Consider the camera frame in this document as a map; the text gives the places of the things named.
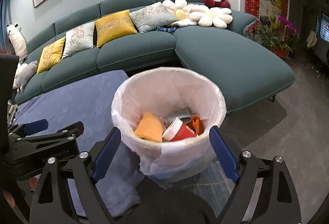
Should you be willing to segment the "orange foam fruit net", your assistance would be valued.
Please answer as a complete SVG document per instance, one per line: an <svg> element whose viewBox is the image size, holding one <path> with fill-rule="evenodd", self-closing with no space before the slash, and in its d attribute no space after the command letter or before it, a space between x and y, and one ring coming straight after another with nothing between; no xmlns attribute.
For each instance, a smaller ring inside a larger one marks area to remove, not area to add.
<svg viewBox="0 0 329 224"><path fill-rule="evenodd" d="M141 139L162 143L163 126L156 116L145 112L134 134Z"/></svg>

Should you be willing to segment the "orange plastic bag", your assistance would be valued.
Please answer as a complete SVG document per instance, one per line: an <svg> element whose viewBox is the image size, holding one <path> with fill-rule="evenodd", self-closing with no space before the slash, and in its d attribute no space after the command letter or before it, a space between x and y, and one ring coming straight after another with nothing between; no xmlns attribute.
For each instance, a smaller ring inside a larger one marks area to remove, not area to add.
<svg viewBox="0 0 329 224"><path fill-rule="evenodd" d="M197 135L201 135L205 131L204 124L198 115L191 116L190 120L186 122L186 126Z"/></svg>

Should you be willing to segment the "white red paper cup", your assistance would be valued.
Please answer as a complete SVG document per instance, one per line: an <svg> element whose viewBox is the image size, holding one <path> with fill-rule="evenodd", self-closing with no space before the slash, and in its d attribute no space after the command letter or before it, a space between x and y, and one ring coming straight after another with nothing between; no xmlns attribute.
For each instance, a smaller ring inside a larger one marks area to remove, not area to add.
<svg viewBox="0 0 329 224"><path fill-rule="evenodd" d="M187 138L195 138L197 134L176 117L162 135L165 142L181 141Z"/></svg>

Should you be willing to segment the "grey plush toy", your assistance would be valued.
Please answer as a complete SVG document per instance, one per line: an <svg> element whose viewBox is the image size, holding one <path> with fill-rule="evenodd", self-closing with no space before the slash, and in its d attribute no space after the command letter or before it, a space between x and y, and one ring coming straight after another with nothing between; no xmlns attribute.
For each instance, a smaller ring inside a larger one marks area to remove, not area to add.
<svg viewBox="0 0 329 224"><path fill-rule="evenodd" d="M21 86L16 89L17 93L23 91L24 87L27 85L27 82L34 76L37 72L38 61L32 61L28 66L22 70L22 73L19 75Z"/></svg>

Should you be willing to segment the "yellow cushion left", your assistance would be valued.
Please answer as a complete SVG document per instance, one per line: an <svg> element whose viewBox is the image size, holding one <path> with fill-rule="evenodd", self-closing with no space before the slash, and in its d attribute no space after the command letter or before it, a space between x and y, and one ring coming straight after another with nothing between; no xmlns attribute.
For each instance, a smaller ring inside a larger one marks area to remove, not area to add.
<svg viewBox="0 0 329 224"><path fill-rule="evenodd" d="M66 37L62 37L44 47L38 62L37 74L49 70L61 61L65 40Z"/></svg>

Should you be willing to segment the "yellow cushion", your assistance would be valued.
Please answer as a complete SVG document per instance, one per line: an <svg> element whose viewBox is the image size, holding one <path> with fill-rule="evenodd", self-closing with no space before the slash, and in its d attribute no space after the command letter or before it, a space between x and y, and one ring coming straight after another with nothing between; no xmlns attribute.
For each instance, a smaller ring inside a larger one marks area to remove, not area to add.
<svg viewBox="0 0 329 224"><path fill-rule="evenodd" d="M61 61L65 40L66 37L62 37L44 47L38 62L37 74L49 70Z"/></svg>
<svg viewBox="0 0 329 224"><path fill-rule="evenodd" d="M95 28L97 48L101 48L107 42L117 38L137 33L129 15L129 10L119 11L98 19L95 21Z"/></svg>

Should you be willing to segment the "white plush panda pillow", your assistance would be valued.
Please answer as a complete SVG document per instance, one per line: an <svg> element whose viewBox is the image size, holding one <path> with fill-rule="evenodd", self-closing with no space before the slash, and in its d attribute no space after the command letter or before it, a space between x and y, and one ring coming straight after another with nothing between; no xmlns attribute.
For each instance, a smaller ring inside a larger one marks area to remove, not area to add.
<svg viewBox="0 0 329 224"><path fill-rule="evenodd" d="M15 55L20 58L19 62L22 64L26 60L28 53L26 41L17 27L18 25L9 24L6 26L6 32L9 42L15 50Z"/></svg>

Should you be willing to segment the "light grey cushion left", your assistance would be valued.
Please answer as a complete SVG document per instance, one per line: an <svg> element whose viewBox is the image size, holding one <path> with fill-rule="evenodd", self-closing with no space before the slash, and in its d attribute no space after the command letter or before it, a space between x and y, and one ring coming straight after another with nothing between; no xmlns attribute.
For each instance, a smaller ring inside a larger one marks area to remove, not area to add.
<svg viewBox="0 0 329 224"><path fill-rule="evenodd" d="M65 47L61 59L94 47L95 22L85 23L66 33Z"/></svg>

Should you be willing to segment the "light grey cushion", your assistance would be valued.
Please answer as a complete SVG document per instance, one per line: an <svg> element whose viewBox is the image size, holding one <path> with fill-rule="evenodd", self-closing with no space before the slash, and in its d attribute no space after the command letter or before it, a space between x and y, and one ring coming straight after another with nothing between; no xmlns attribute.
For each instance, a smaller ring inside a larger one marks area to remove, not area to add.
<svg viewBox="0 0 329 224"><path fill-rule="evenodd" d="M129 16L140 33L149 32L157 27L178 21L175 15L170 13L161 2L130 12Z"/></svg>
<svg viewBox="0 0 329 224"><path fill-rule="evenodd" d="M95 22L85 23L66 33L65 47L61 59L94 47Z"/></svg>

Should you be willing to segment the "yellow cushion centre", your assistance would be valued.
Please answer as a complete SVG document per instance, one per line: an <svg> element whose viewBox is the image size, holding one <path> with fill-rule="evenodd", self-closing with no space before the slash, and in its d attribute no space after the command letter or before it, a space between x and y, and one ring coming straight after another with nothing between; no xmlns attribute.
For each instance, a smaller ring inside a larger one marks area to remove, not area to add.
<svg viewBox="0 0 329 224"><path fill-rule="evenodd" d="M98 19L95 21L95 28L97 48L101 48L107 42L117 38L137 33L129 15L129 10L119 11Z"/></svg>

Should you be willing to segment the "potted orchid plant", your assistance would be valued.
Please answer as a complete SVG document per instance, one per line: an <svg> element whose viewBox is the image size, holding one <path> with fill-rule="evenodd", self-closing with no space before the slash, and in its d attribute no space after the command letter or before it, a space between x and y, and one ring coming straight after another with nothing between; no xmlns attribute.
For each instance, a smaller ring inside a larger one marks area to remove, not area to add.
<svg viewBox="0 0 329 224"><path fill-rule="evenodd" d="M281 15L261 15L254 32L259 36L260 44L281 59L293 57L303 45L297 28Z"/></svg>

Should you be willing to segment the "teal sectional sofa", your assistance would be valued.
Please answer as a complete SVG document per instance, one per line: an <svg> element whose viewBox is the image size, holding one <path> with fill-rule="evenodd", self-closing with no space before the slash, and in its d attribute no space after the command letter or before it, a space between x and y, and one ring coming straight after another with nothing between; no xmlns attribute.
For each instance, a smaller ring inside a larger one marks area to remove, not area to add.
<svg viewBox="0 0 329 224"><path fill-rule="evenodd" d="M242 11L233 11L232 16L226 29L196 25L173 33L149 31L77 53L33 76L13 101L20 105L111 70L128 72L174 61L212 80L222 91L229 112L273 97L291 86L295 77L288 64L246 37L256 17Z"/></svg>

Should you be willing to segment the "blue patterned cloth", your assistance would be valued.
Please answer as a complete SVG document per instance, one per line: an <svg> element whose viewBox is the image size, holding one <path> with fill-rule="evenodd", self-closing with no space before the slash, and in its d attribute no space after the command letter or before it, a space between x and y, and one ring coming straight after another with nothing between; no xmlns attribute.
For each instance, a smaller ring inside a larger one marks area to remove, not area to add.
<svg viewBox="0 0 329 224"><path fill-rule="evenodd" d="M176 27L157 27L155 31L173 34L176 31L176 29L177 29Z"/></svg>

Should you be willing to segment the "light grey cushion right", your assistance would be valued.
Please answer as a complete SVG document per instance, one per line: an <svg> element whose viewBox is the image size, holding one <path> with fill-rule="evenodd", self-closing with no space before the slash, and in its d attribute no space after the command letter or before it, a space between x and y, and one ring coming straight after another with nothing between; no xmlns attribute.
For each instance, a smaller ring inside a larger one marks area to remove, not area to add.
<svg viewBox="0 0 329 224"><path fill-rule="evenodd" d="M175 15L170 13L161 2L130 12L129 16L140 33L149 32L157 27L178 21Z"/></svg>

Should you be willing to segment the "television screen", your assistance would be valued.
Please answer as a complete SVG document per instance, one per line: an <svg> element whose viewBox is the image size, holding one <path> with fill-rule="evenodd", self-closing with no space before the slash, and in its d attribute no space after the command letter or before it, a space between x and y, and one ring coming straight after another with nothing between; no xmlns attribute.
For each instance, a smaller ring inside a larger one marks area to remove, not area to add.
<svg viewBox="0 0 329 224"><path fill-rule="evenodd" d="M329 17L322 12L318 20L317 32L323 40L329 42Z"/></svg>

